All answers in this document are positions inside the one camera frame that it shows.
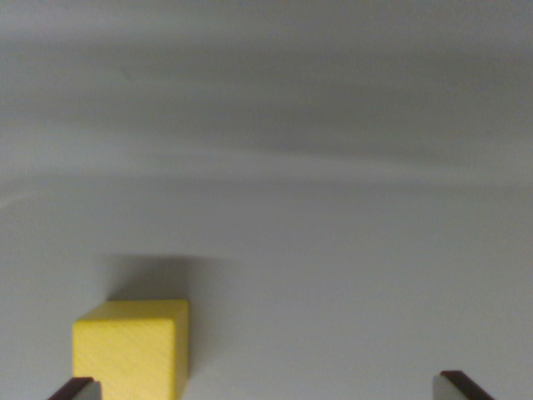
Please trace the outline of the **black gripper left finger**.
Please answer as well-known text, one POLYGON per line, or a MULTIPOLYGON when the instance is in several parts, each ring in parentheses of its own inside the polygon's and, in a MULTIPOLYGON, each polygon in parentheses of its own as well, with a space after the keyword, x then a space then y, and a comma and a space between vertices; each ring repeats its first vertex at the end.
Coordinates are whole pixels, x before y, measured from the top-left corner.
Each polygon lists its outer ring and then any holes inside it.
POLYGON ((72 377, 48 400, 101 400, 101 383, 92 377, 72 377))

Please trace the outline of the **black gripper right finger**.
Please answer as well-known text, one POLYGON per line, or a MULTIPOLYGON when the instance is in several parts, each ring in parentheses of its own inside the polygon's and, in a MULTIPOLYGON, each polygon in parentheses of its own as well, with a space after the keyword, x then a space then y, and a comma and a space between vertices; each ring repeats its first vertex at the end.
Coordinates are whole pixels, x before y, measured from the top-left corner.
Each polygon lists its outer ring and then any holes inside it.
POLYGON ((434 400, 495 400, 461 370, 442 371, 432 380, 434 400))

